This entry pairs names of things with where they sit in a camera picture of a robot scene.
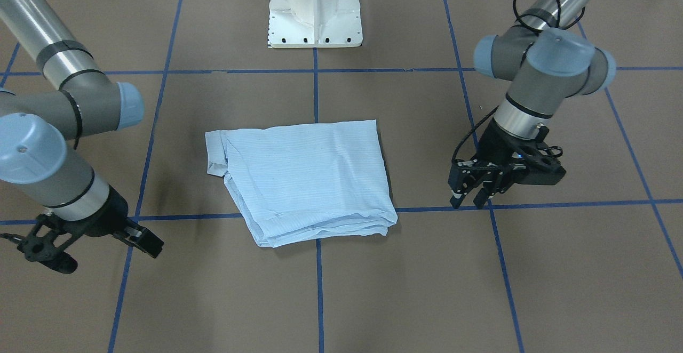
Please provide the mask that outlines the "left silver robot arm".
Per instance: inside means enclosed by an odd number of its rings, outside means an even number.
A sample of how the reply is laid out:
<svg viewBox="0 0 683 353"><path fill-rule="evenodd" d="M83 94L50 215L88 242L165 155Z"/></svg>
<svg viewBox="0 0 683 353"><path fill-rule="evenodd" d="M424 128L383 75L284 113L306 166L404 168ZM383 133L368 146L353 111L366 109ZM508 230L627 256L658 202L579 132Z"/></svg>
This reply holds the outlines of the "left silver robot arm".
<svg viewBox="0 0 683 353"><path fill-rule="evenodd" d="M616 62L607 50L570 31L590 0L537 0L503 35L484 37L475 48L475 70L510 81L502 103L480 121L486 126L470 159L453 154L450 203L459 208L474 190L483 208L515 184L553 186L566 175L561 147L548 146L549 121L561 103L606 88Z"/></svg>

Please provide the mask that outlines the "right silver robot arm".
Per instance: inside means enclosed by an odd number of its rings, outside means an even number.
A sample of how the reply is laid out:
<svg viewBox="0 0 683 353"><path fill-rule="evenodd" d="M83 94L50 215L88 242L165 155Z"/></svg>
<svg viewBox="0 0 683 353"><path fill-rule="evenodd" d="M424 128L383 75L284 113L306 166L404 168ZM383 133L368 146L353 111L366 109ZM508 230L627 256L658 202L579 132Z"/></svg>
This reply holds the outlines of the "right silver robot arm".
<svg viewBox="0 0 683 353"><path fill-rule="evenodd" d="M163 241L129 219L126 200L75 150L83 137L139 124L141 93L110 81L47 0L2 0L2 22L54 86L2 89L2 181L46 210L28 236L12 240L29 261L65 258L79 237L108 235L156 258Z"/></svg>

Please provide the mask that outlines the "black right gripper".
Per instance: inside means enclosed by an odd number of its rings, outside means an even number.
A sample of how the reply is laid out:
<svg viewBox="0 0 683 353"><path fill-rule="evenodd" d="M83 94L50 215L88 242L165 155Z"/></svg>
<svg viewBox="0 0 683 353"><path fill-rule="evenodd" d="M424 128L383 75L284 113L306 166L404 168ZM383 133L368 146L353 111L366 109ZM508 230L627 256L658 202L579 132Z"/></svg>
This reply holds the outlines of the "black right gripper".
<svg viewBox="0 0 683 353"><path fill-rule="evenodd" d="M158 258L163 250L164 241L130 220L128 214L127 201L110 186L109 196L99 210L85 219L70 222L70 234L90 237L112 235L124 243L136 246L151 258Z"/></svg>

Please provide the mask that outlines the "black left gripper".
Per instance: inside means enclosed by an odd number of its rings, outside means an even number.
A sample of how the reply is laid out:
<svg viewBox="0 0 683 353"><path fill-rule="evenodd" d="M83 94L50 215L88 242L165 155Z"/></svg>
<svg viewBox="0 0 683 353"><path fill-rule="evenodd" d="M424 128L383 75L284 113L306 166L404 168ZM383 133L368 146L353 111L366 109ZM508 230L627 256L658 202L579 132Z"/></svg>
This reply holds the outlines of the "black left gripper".
<svg viewBox="0 0 683 353"><path fill-rule="evenodd" d="M459 149L466 139L475 134L484 122L488 122L488 125L478 141L475 155L470 159L458 158ZM493 119L480 120L461 139L452 156L447 181L451 188L451 207L457 210L466 195L480 188L473 198L473 204L476 208L484 208L493 195L505 193L517 184L514 182L515 172L524 168L520 163L519 148L530 142L544 142L549 129L539 123L532 127L532 132L536 135L532 139L517 138L501 129Z"/></svg>

